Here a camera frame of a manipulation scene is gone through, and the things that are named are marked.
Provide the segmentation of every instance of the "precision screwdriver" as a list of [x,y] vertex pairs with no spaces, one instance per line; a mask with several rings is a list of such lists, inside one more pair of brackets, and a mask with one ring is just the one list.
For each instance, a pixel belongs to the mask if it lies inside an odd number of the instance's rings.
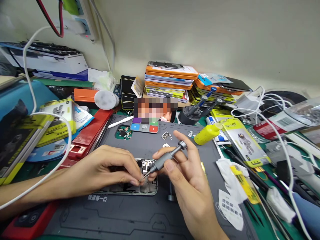
[[142,179],[146,178],[147,176],[149,176],[151,173],[155,172],[155,171],[159,171],[160,169],[163,168],[164,162],[168,159],[173,159],[173,156],[180,151],[181,149],[186,149],[187,145],[184,141],[180,141],[178,142],[178,146],[173,149],[171,152],[167,152],[165,154],[163,154],[157,161],[155,161],[155,163],[151,166],[150,171],[146,173],[146,175],[143,176],[143,178],[141,178],[139,180],[139,182],[141,182]]

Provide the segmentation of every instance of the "finger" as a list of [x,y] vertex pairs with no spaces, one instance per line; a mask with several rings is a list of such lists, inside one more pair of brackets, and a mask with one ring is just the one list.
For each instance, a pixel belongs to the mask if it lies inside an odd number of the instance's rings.
[[134,158],[134,156],[132,155],[132,153],[129,152],[128,150],[126,150],[126,149],[111,147],[111,146],[109,146],[109,145],[101,145],[99,148],[101,148],[102,150],[108,151],[109,153],[110,153],[110,152],[117,152],[117,153],[128,154],[128,155],[131,156],[132,161],[133,161],[133,162],[136,162],[136,159]]
[[106,178],[105,185],[112,185],[117,183],[131,183],[134,186],[139,186],[139,182],[137,179],[135,179],[133,176],[131,176],[126,171],[117,171],[108,173],[110,177]]
[[[172,150],[174,150],[176,147],[166,147],[166,148],[161,148],[158,152],[154,153],[152,155],[153,159],[159,159],[163,154],[167,153],[167,152],[171,152]],[[179,162],[179,163],[183,163],[186,162],[188,159],[186,157],[186,155],[184,155],[184,153],[182,151],[178,151],[175,155],[174,158]]]
[[[173,131],[173,135],[176,136],[177,139],[179,139],[180,141],[184,141],[187,145],[187,152],[188,152],[188,156],[189,153],[193,153],[193,154],[199,154],[198,152],[198,148],[196,147],[196,145],[193,144],[193,142],[191,142],[191,140],[184,134],[182,134],[181,132],[178,132],[177,130]],[[194,162],[194,161],[198,161],[198,158],[190,158],[189,161]]]
[[153,182],[157,176],[161,175],[161,174],[165,174],[165,170],[164,168],[162,168],[160,171],[156,171],[154,173],[151,173],[149,176],[148,176],[148,181],[149,182]]
[[137,162],[133,162],[131,156],[128,154],[113,152],[112,155],[103,163],[105,167],[123,166],[135,179],[138,180],[143,176]]
[[173,161],[170,159],[167,160],[164,163],[164,168],[166,169],[168,177],[174,185],[175,191],[178,192],[183,199],[190,197],[195,189],[188,183],[177,166],[174,165]]

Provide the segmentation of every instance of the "workbench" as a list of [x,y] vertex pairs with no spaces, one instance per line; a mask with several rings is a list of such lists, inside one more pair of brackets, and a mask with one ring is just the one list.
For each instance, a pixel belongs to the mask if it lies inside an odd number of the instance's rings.
[[[199,123],[203,126],[206,125],[205,123],[205,118],[202,118]],[[43,175],[43,174],[47,174],[50,172],[51,169],[53,169],[56,164],[59,162],[59,160],[56,160],[56,161],[52,161],[52,162],[49,162],[47,167],[45,169],[43,169],[40,173],[40,175]],[[41,168],[42,166],[42,163],[25,163],[24,166],[21,168],[21,170],[19,171],[19,173],[16,175],[15,179],[13,182],[19,182],[19,181],[23,181],[23,180],[26,180],[26,179],[29,179],[29,178],[33,178],[33,177],[37,177],[39,176],[38,175],[38,170]],[[263,166],[263,168],[269,173],[272,175],[272,169],[273,167],[271,165],[266,165],[266,166]],[[261,178],[264,178],[264,175],[261,174],[261,173],[258,173],[258,175],[260,175]],[[267,180],[266,183],[269,185],[269,186],[274,186],[274,184],[270,181],[270,180]],[[250,216],[250,219],[251,219],[251,222],[250,223],[254,229],[255,229],[255,232],[258,236],[259,239],[276,239],[276,237],[274,236],[273,234],[273,230],[271,228],[271,225],[269,223],[269,221],[265,218],[263,212],[261,211],[260,207],[259,206],[254,206],[255,210],[257,211],[257,213],[259,214],[259,216],[261,217],[262,221],[263,221],[263,224],[264,224],[264,227],[262,225],[259,225],[257,224],[250,215],[246,214],[246,217]],[[284,226],[286,227],[286,229],[288,230],[288,232],[290,233],[291,236],[294,237],[294,239],[303,239],[303,235],[293,226],[293,225],[290,225],[290,224],[287,224],[285,222],[283,222]],[[280,239],[284,239],[281,235],[281,233],[278,232],[278,236]],[[41,236],[39,237],[38,239],[80,239],[80,238],[70,238],[70,237],[62,237],[62,236]]]

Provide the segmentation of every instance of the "yellow glue bottle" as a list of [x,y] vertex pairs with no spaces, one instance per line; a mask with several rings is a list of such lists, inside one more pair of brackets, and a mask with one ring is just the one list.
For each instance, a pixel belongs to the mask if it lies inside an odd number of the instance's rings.
[[207,142],[214,139],[216,136],[220,134],[220,130],[223,128],[223,123],[226,122],[225,120],[219,121],[214,125],[207,125],[202,129],[195,137],[194,141],[198,145],[204,145]]

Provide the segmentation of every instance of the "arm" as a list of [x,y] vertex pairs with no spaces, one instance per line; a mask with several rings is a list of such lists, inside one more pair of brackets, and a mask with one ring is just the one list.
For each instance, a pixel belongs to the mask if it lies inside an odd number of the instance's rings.
[[[177,161],[167,160],[164,168],[158,173],[150,174],[148,180],[153,181],[160,173],[168,175],[174,185],[186,225],[196,240],[228,239],[218,223],[210,186],[202,170],[197,147],[182,133],[175,130],[173,134],[187,144],[188,158],[179,151],[175,154]],[[159,159],[174,148],[162,148],[153,158]]]
[[[110,166],[124,166],[127,171],[110,172]],[[142,185],[143,175],[133,155],[124,149],[103,145],[70,168],[56,171],[33,191],[0,210],[0,222],[40,203],[91,194],[101,188],[128,183]],[[9,202],[44,176],[0,187],[0,206]]]
[[[42,185],[34,189],[29,194],[20,198],[16,202],[12,203],[8,207],[0,210],[0,222],[15,216],[29,208],[32,208],[40,203],[49,202],[59,198],[59,192],[57,192],[55,178],[65,172],[67,169],[61,169],[56,171],[51,177],[49,177]],[[44,176],[29,179],[23,182],[13,183],[0,187],[0,206],[9,202],[16,196],[20,195],[34,184],[39,182]]]

